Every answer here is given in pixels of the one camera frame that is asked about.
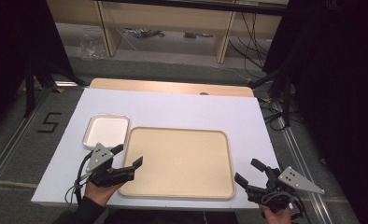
small white tray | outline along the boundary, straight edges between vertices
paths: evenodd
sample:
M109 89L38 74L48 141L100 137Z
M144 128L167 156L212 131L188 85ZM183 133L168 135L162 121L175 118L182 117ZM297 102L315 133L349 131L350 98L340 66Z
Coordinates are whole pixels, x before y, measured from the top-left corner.
M123 115L97 114L93 116L83 138L89 148L101 143L104 147L115 147L125 142L129 118Z

tray rim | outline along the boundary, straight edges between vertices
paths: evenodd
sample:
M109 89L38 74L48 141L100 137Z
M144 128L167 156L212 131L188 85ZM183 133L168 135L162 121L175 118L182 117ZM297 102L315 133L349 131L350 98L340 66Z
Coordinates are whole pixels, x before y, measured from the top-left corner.
M85 134L84 134L84 137L82 138L82 144L87 148L95 148L96 147L96 146L89 145L87 140L89 138L89 135L90 135L92 125L93 125L94 121L97 120L98 117L101 117L101 116L115 117L115 119L125 119L127 121L128 125L126 126L125 137L124 137L124 141L123 141L123 144L126 145L126 141L128 139L129 124L130 124L129 117L126 116L126 115L105 114L105 113L95 114L90 118L90 120L88 122L88 126L87 126Z
M205 197L200 197L200 196L187 196L187 195L154 195L154 194L141 194L141 195L133 195L133 194L127 194L127 193L123 193L122 189L118 189L118 192L125 196L125 197L132 197L132 198L138 198L138 197L146 197L146 198L159 198L159 199L170 199L170 198L179 198L179 199L188 199L188 200L197 200L197 199L216 199L216 200L230 200L236 193L236 185L234 183L234 168L233 168L233 163L232 163L232 158L231 158L231 149L229 147L229 142L228 142L228 135L221 131L221 130L211 130L211 129L187 129L187 128L174 128L174 127L148 127L148 126L137 126L137 127L133 127L133 129L129 132L129 134L127 134L127 139L126 139L126 144L125 144L125 156L122 160L122 167L125 164L125 162L127 161L128 158L128 148L129 148L129 143L130 143L130 137L132 135L132 132L136 131L137 129L157 129L157 130L175 130L175 131L196 131L196 132L202 132L202 133L207 133L207 132L212 132L212 133L221 133L224 138L225 138L225 142L226 142L226 147L227 147L227 152L228 152L228 161L229 161L229 169L230 169L230 176L231 176L231 184L233 187L232 193L229 196L221 196L221 197L212 197L212 196L205 196Z

plastic bag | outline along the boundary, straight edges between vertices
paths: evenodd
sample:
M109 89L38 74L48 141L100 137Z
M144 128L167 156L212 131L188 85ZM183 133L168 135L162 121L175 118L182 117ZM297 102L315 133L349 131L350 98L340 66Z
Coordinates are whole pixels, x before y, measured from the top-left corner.
M85 61L101 59L106 56L102 37L83 35L78 50L78 57Z

black curtain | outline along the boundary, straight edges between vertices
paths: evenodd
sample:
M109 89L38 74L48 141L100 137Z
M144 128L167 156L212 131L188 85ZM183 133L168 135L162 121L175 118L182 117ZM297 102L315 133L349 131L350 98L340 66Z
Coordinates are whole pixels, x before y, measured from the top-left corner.
M359 221L368 223L368 2L329 12L296 81L321 155Z
M0 114L21 85L29 61L44 87L54 85L51 73L84 84L73 75L45 0L0 1Z

table surface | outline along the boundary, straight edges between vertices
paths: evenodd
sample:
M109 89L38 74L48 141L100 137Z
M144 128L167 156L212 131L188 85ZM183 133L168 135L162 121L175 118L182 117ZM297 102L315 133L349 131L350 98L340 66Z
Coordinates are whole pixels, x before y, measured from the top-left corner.
M110 88L120 89L120 85L123 85L125 90L96 88L101 82L117 83L115 87L111 85ZM149 88L153 85L166 88L156 89L161 92L150 91ZM169 86L175 85L176 83L96 79L91 87L83 92L32 202L65 205L64 195L73 186L78 167L89 153L82 144L88 122L92 116L100 113L128 116L128 132L135 127L222 131L228 137L234 173L238 172L253 186L265 188L266 175L252 167L250 162L256 158L271 167L277 167L277 161L257 99L249 97L252 96L252 91L246 88L248 92L244 96L238 94L239 90L242 90L241 87L184 83L179 83L180 89L169 90ZM218 88L223 88L223 94L218 95ZM236 96L224 95L229 89L236 92ZM199 91L209 95L199 95ZM125 150L114 157L114 168L122 166L124 154ZM180 210L237 210L258 207L247 200L247 194L241 187L235 187L235 194L229 200L128 197L117 192L111 197L108 205Z

